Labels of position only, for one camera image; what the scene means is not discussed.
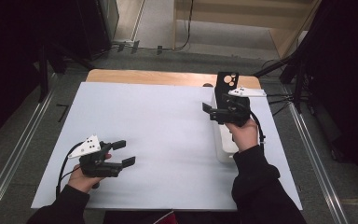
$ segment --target white mount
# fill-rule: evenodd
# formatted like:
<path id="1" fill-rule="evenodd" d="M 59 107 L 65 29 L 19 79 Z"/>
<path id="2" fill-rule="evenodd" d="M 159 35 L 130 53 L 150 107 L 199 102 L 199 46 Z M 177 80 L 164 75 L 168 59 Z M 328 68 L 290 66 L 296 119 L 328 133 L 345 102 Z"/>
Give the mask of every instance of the white mount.
<path id="1" fill-rule="evenodd" d="M 75 150 L 68 155 L 68 158 L 72 159 L 75 157 L 81 157 L 100 150 L 101 150 L 100 141 L 98 140 L 97 135 L 94 134 L 91 137 L 89 137 L 86 141 L 84 141 L 82 145 L 75 148 Z"/>
<path id="2" fill-rule="evenodd" d="M 229 91 L 228 94 L 239 97 L 266 96 L 266 93 L 262 90 L 247 89 L 244 87 Z M 211 107 L 217 108 L 214 91 Z M 235 142 L 232 141 L 232 133 L 229 132 L 226 125 L 220 125 L 214 120 L 212 120 L 212 123 L 217 159 L 221 162 L 234 162 L 232 156 L 238 151 L 238 147 Z"/>
<path id="3" fill-rule="evenodd" d="M 235 90 L 229 91 L 228 95 L 239 96 L 239 97 L 251 97 L 251 96 L 266 96 L 263 91 L 256 91 L 244 87 L 239 87 Z"/>

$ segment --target gray floor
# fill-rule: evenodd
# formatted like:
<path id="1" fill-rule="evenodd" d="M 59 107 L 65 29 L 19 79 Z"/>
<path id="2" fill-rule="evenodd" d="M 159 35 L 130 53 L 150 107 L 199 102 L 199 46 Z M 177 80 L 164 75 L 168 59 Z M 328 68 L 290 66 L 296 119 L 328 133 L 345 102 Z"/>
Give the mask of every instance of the gray floor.
<path id="1" fill-rule="evenodd" d="M 169 10 L 160 7 L 169 7 L 171 1 L 164 1 L 164 3 L 157 3 L 157 1 L 148 0 L 145 4 L 144 14 L 136 36 L 143 47 L 155 48 L 157 45 L 170 46 L 171 44 L 170 31 L 167 31 L 168 28 L 162 29 L 164 24 L 168 26 L 170 21 L 159 20 L 161 24 L 153 21 L 155 20 L 153 17 L 156 16 L 154 10 L 158 10 L 159 16 L 163 16 L 161 12 L 169 12 Z M 237 40 L 230 39 L 229 41 L 220 35 L 202 35 L 200 33 L 202 30 L 207 32 L 212 28 L 211 24 L 202 23 L 192 26 L 192 29 L 194 29 L 194 33 L 191 33 L 192 36 L 208 36 L 210 40 L 202 42 L 201 39 L 195 38 L 195 42 L 192 42 L 193 39 L 190 39 L 190 45 L 187 46 L 189 49 L 186 49 L 185 52 L 163 52 L 161 55 L 157 55 L 153 50 L 142 49 L 131 54 L 130 49 L 125 49 L 122 52 L 111 51 L 106 53 L 92 63 L 98 68 L 106 69 L 210 74 L 216 74 L 219 71 L 238 71 L 241 74 L 252 74 L 260 70 L 263 65 L 268 65 L 269 63 L 264 64 L 266 61 L 279 60 L 278 54 L 274 51 L 270 42 L 269 34 L 265 32 L 264 28 L 242 27 L 243 30 L 249 31 L 247 34 L 253 35 L 246 36 L 247 39 L 245 40 L 237 38 Z M 220 27 L 216 29 L 217 34 L 233 32 L 232 36 L 239 36 L 235 35 L 238 30 L 242 32 L 240 27 L 233 27 L 233 29 Z M 53 94 L 47 110 L 22 155 L 16 173 L 12 176 L 7 188 L 4 189 L 3 197 L 0 200 L 0 223 L 25 223 L 34 212 L 30 206 L 35 191 L 64 123 L 64 120 L 59 122 L 63 107 L 57 106 L 57 104 L 70 105 L 80 82 L 85 80 L 88 73 L 88 70 L 77 63 L 68 63 L 68 67 L 65 75 L 56 74 L 54 76 L 56 81 L 54 81 L 55 78 L 51 80 Z M 267 94 L 283 92 L 282 84 L 278 79 L 280 72 L 281 70 L 278 69 L 260 78 L 262 88 Z M 293 84 L 287 85 L 289 89 L 293 87 Z M 38 92 L 39 89 L 36 89 L 29 95 L 0 131 L 0 174 L 21 138 L 28 120 L 38 106 Z M 271 112 L 278 111 L 281 107 L 282 104 L 271 105 Z M 331 159 L 329 145 L 318 121 L 309 113 L 305 105 L 302 105 L 302 108 L 302 116 L 307 123 L 310 136 L 315 143 L 337 196 L 342 202 L 345 214 L 350 223 L 358 223 L 358 167 L 352 163 L 338 163 Z M 298 186 L 298 194 L 304 207 L 302 212 L 304 217 L 308 223 L 335 223 L 290 108 L 286 107 L 274 116 L 274 119 L 292 175 Z M 86 211 L 85 218 L 87 223 L 102 223 L 103 211 Z"/>

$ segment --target dark wall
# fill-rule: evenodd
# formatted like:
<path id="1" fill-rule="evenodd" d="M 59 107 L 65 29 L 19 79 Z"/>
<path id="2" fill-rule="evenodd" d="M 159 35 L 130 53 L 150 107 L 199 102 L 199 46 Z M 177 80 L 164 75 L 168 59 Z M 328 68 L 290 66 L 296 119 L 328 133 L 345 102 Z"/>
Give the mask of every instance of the dark wall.
<path id="1" fill-rule="evenodd" d="M 0 128 L 39 80 L 33 66 L 37 45 L 27 32 L 29 23 L 22 22 L 18 14 L 24 11 L 14 9 L 17 7 L 0 7 Z"/>
<path id="2" fill-rule="evenodd" d="M 358 164 L 358 1 L 323 1 L 321 10 L 329 13 L 307 52 L 310 90 L 341 132 L 332 145 Z"/>

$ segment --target hand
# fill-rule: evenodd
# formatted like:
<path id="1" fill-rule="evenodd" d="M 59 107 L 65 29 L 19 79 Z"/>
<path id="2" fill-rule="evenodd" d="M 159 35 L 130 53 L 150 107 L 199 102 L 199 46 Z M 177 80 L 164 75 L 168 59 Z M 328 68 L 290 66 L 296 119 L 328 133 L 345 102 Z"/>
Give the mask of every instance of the hand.
<path id="1" fill-rule="evenodd" d="M 248 119 L 241 127 L 233 123 L 225 123 L 232 133 L 234 142 L 240 152 L 257 145 L 257 124 L 254 120 Z"/>
<path id="2" fill-rule="evenodd" d="M 106 154 L 105 157 L 106 159 L 110 159 L 112 155 Z M 68 185 L 74 189 L 89 193 L 92 186 L 99 183 L 101 180 L 104 179 L 104 177 L 88 177 L 86 175 L 83 175 L 83 172 L 81 171 L 79 166 L 80 165 L 78 164 L 74 167 L 74 172 L 71 173 L 71 176 L 69 177 Z"/>

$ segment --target wrist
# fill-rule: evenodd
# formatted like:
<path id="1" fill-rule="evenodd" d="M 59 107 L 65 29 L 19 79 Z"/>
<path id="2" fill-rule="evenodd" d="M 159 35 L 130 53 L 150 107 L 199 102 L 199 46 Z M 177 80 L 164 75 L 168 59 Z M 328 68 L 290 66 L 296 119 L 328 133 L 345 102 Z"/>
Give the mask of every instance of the wrist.
<path id="1" fill-rule="evenodd" d="M 77 189 L 79 191 L 82 191 L 83 193 L 89 193 L 91 190 L 91 187 L 87 185 L 84 182 L 75 182 L 75 181 L 68 181 L 68 185 L 71 186 L 74 189 Z"/>
<path id="2" fill-rule="evenodd" d="M 246 150 L 248 150 L 252 147 L 255 147 L 255 146 L 257 146 L 257 143 L 253 143 L 253 144 L 250 144 L 249 146 L 245 146 L 245 147 L 239 147 L 238 151 L 241 153 L 241 152 L 246 151 Z"/>

